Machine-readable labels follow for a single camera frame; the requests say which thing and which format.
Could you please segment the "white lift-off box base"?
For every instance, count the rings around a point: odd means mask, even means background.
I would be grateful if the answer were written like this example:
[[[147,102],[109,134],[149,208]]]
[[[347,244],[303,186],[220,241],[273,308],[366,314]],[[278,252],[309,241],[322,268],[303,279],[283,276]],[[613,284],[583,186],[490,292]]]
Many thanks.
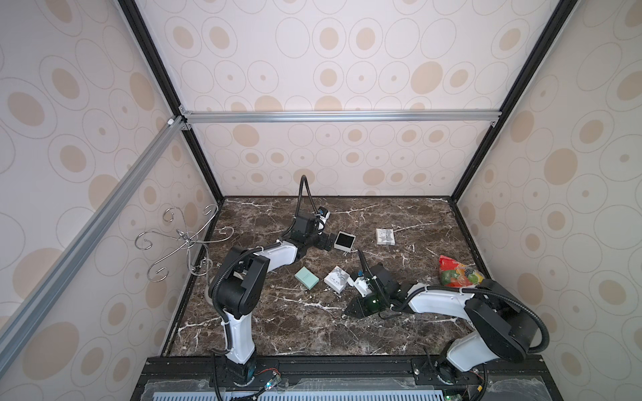
[[[339,232],[334,240],[334,248],[341,252],[352,252],[355,236],[346,232]]]

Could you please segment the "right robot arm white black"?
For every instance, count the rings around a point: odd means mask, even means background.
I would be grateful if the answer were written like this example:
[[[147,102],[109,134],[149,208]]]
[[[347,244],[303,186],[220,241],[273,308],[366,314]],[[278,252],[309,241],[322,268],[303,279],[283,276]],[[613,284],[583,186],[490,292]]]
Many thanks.
[[[361,271],[347,283],[359,292],[344,310],[349,317],[365,318],[384,311],[395,316],[429,313],[465,319],[473,326],[472,332],[449,342],[439,358],[429,362],[446,384],[496,359],[521,363],[550,344],[543,319],[491,279],[459,288],[401,284],[382,264],[369,267],[362,262]]]

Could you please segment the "white lift-off box lid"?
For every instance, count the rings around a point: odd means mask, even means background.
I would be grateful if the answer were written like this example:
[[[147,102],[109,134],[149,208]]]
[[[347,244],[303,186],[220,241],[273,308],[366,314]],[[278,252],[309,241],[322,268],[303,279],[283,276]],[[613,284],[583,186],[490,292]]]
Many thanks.
[[[378,246],[396,245],[395,231],[393,229],[376,229],[376,243]]]

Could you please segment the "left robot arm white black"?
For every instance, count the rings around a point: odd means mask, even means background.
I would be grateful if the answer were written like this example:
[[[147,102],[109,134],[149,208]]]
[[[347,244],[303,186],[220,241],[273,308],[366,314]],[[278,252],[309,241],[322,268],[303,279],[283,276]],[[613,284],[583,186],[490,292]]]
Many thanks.
[[[311,247],[326,251],[333,248],[336,236],[324,232],[329,216],[330,211],[324,207],[314,214],[301,212],[277,242],[252,249],[235,246],[226,255],[209,285],[208,296],[222,318],[229,361],[245,365],[255,353],[251,314],[267,274],[298,262]]]

